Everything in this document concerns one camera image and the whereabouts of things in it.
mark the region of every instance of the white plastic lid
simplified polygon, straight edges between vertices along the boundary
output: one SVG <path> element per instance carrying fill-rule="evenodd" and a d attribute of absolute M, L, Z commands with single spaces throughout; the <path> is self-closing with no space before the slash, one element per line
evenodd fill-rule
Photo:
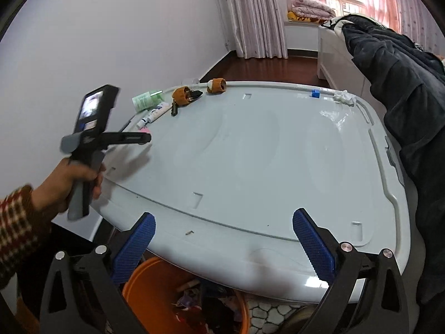
<path fill-rule="evenodd" d="M 226 93 L 203 95 L 178 116 L 159 118 L 150 126 L 160 137 L 150 150 L 120 147 L 107 158 L 110 201 L 131 215 L 150 209 L 156 216 L 154 253 L 259 295 L 312 302 L 323 295 L 322 284 L 309 290 L 306 285 L 315 274 L 291 225 L 300 207 L 339 242 L 364 252 L 391 249 L 403 270 L 410 245 L 408 209 L 386 155 L 384 129 L 366 102 L 340 104 L 324 88 L 319 99 L 312 98 L 313 88 L 230 83 Z M 101 214 L 112 216 L 107 219 L 118 227 L 128 224 L 115 208 L 108 209 Z M 193 227 L 205 232 L 194 235 L 191 240 L 197 241 L 188 249 L 190 238 L 172 232 Z M 196 245 L 206 246 L 214 258 Z M 240 271 L 246 262 L 284 270 L 293 277 L 290 288 L 252 287 L 251 268 Z"/>

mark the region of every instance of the houndstooth sleeve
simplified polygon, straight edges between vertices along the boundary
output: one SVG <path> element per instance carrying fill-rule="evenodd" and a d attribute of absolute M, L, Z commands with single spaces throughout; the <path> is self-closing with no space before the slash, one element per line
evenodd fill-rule
<path fill-rule="evenodd" d="M 0 202 L 0 289 L 50 232 L 51 218 L 35 210 L 31 192 L 26 185 Z"/>

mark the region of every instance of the dark baseboard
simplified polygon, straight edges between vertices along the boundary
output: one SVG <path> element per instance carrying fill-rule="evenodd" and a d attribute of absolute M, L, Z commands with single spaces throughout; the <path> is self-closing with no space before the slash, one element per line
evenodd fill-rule
<path fill-rule="evenodd" d="M 302 50 L 302 49 L 288 49 L 290 57 L 304 57 L 304 58 L 318 58 L 318 51 Z"/>
<path fill-rule="evenodd" d="M 210 69 L 207 72 L 207 74 L 202 77 L 200 82 L 207 83 L 209 80 L 215 77 L 222 77 L 223 73 L 230 66 L 233 59 L 237 59 L 235 50 L 229 51 L 225 57 L 223 57 L 219 62 L 217 62 L 215 66 L 213 66 L 213 68 Z"/>

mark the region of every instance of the gray handle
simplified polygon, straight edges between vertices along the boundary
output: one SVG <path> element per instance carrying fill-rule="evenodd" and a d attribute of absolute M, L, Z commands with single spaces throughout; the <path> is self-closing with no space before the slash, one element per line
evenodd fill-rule
<path fill-rule="evenodd" d="M 94 151 L 91 156 L 91 168 L 99 171 L 105 154 L 101 150 Z M 79 161 L 71 161 L 70 164 L 81 164 Z M 76 181 L 71 191 L 70 204 L 68 205 L 68 221 L 77 221 L 88 216 L 91 203 L 90 182 Z"/>

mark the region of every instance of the white tube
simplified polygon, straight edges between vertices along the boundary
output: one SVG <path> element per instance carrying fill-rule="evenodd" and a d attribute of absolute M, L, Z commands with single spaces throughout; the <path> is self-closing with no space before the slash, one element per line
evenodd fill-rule
<path fill-rule="evenodd" d="M 142 127 L 145 127 L 145 125 L 148 123 L 148 114 L 143 116 L 139 122 L 137 122 L 136 127 L 137 129 L 141 129 Z"/>
<path fill-rule="evenodd" d="M 149 123 L 153 123 L 156 119 L 162 116 L 165 112 L 171 109 L 171 104 L 165 101 L 162 101 L 156 106 L 156 109 L 153 109 L 150 114 L 147 115 L 147 120 Z"/>

